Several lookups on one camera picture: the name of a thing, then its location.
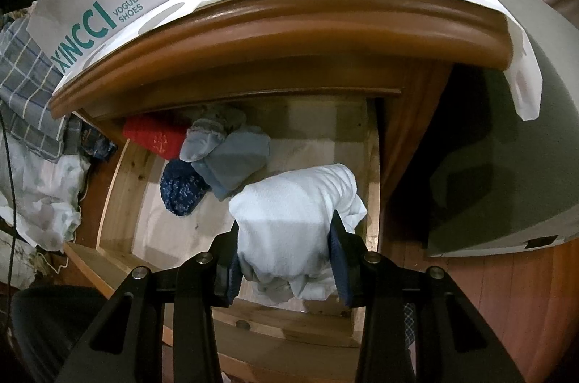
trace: dark clothing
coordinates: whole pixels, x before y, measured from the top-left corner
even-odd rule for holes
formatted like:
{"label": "dark clothing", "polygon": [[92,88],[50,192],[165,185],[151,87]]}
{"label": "dark clothing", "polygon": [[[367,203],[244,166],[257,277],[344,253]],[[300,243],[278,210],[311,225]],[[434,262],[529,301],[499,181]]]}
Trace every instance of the dark clothing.
{"label": "dark clothing", "polygon": [[35,382],[54,382],[105,302],[96,289],[66,285],[32,287],[14,295],[14,337]]}

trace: plaid fabric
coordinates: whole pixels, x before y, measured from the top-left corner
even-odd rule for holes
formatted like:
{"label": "plaid fabric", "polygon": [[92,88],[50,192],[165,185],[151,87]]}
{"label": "plaid fabric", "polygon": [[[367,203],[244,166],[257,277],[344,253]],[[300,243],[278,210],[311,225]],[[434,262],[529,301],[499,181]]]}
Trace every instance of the plaid fabric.
{"label": "plaid fabric", "polygon": [[48,160],[75,154],[81,122],[54,120],[48,102],[63,74],[28,34],[29,17],[7,22],[0,30],[0,111],[7,130]]}
{"label": "plaid fabric", "polygon": [[416,306],[413,303],[404,305],[404,340],[410,347],[416,340]]}

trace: blue patterned cloth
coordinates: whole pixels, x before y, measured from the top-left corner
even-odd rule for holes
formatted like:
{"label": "blue patterned cloth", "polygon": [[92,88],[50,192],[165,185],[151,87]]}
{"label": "blue patterned cloth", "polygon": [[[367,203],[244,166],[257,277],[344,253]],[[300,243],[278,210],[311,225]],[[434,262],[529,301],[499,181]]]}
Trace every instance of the blue patterned cloth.
{"label": "blue patterned cloth", "polygon": [[80,149],[95,159],[108,161],[117,151],[117,145],[88,123],[82,123]]}
{"label": "blue patterned cloth", "polygon": [[167,210],[176,216],[186,216],[210,188],[190,163],[173,159],[163,170],[159,189]]}

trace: wooden floor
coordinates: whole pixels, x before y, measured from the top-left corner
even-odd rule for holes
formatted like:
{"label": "wooden floor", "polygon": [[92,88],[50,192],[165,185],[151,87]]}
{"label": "wooden floor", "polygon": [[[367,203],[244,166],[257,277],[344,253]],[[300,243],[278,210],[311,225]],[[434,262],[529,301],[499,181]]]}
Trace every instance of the wooden floor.
{"label": "wooden floor", "polygon": [[[94,247],[106,193],[119,159],[91,174],[77,243]],[[479,308],[516,361],[528,383],[542,383],[579,332],[579,240],[557,247],[481,258],[429,259],[412,227],[390,215],[381,252],[395,263],[425,270],[446,269]],[[73,264],[63,283],[90,285]]]}

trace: wooden drawer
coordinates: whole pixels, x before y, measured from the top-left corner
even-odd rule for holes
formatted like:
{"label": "wooden drawer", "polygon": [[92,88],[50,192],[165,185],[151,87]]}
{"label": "wooden drawer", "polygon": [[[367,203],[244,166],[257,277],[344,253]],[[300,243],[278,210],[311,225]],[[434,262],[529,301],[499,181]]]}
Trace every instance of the wooden drawer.
{"label": "wooden drawer", "polygon": [[[379,143],[373,99],[365,97],[268,97],[233,105],[248,123],[271,137],[266,167],[248,182],[278,172],[343,163],[354,173],[368,208],[356,233],[377,250],[380,211]],[[160,199],[165,161],[130,141],[124,146],[105,210],[97,249],[68,243],[66,252],[106,296],[136,266],[178,266],[207,250],[233,224],[228,202],[208,193],[194,212],[178,218]],[[283,308],[254,302],[250,284],[229,308],[214,308],[221,368],[246,381],[352,381],[363,332],[364,309],[347,310],[337,297],[326,302],[294,298]],[[173,342],[172,305],[163,340]]]}

